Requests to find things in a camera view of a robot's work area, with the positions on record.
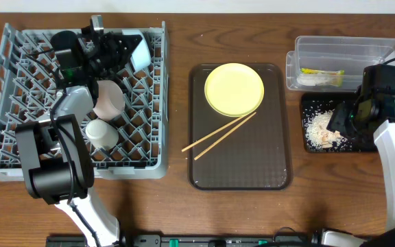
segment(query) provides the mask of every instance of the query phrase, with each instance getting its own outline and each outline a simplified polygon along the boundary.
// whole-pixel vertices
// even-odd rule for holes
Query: clear plastic container
[[[354,91],[362,83],[365,67],[392,58],[395,58],[395,38],[299,36],[295,51],[286,56],[286,85],[288,89],[298,91]],[[301,68],[344,71],[344,74],[308,75],[303,74]],[[339,81],[339,86],[329,85],[328,81]],[[306,82],[317,84],[309,86]]]

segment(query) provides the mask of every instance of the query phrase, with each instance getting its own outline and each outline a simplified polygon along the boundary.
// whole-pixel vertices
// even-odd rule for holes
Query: wood grain surface
[[[16,29],[80,28],[91,14],[0,14]],[[286,89],[292,184],[284,191],[199,191],[187,178],[188,75],[197,64],[267,62],[285,73],[300,35],[395,38],[395,15],[104,14],[105,27],[159,27],[170,35],[169,169],[158,180],[109,181],[95,188],[128,233],[271,235],[282,226],[324,226],[357,235],[384,231],[386,202],[379,155],[310,154],[299,101]],[[63,212],[32,199],[23,183],[0,183],[0,246],[44,246],[50,234],[80,234]]]

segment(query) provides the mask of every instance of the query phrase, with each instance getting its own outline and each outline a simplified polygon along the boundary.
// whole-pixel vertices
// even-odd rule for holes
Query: gray dish rack
[[[111,150],[94,148],[85,134],[87,123],[97,116],[93,112],[84,119],[81,130],[93,164],[95,177],[105,179],[161,178],[167,173],[169,87],[169,35],[162,27],[140,29],[151,50],[148,68],[132,73],[127,64],[117,73],[116,83],[123,91],[125,110],[109,121],[120,134]],[[0,181],[23,180],[21,161],[14,138],[17,124],[35,120],[49,110],[56,98],[56,85],[51,76],[25,54],[51,48],[50,38],[61,30],[15,30],[5,24],[0,46]],[[121,33],[121,29],[105,29]],[[82,40],[85,50],[92,49]],[[57,69],[53,53],[41,54],[38,60]],[[48,157],[60,156],[60,151]]]

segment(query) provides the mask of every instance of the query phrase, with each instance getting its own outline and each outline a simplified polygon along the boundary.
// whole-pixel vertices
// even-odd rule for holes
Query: pair of chopsticks
[[[195,157],[195,161],[200,158],[202,155],[204,155],[205,153],[207,153],[211,148],[213,148],[214,146],[216,146],[219,142],[221,142],[223,139],[225,139],[228,135],[230,135],[231,133],[233,133],[236,129],[238,129],[242,124],[244,124],[247,120],[249,120],[251,117],[253,117],[256,113],[252,113],[249,117],[245,118],[242,122],[240,122],[239,124],[237,124],[234,128],[232,128],[230,131],[228,131],[226,134],[224,134],[222,137],[220,137],[217,141],[215,141],[213,144],[211,144],[209,147],[207,147],[204,151],[202,151],[199,155],[197,155]],[[235,124],[236,122],[238,122],[239,120],[243,119],[245,116],[242,117],[238,117],[237,119],[235,119],[234,121],[231,121],[229,123],[227,123],[226,125],[222,126],[221,128],[216,129],[215,131],[213,131],[212,133],[206,135],[205,137],[202,137],[201,139],[195,141],[194,143],[188,145],[187,147],[183,148],[182,151],[187,151],[190,148],[196,146],[197,144],[207,140],[209,137],[213,136],[214,134],[218,133],[219,131],[227,128],[228,126],[231,126],[233,124]]]

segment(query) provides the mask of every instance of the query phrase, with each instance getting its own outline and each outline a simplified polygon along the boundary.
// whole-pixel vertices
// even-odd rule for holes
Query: rice pile
[[[339,146],[341,142],[347,141],[338,131],[331,132],[327,130],[327,125],[332,114],[332,110],[325,113],[316,113],[306,123],[306,138],[315,148],[331,148],[334,142]]]

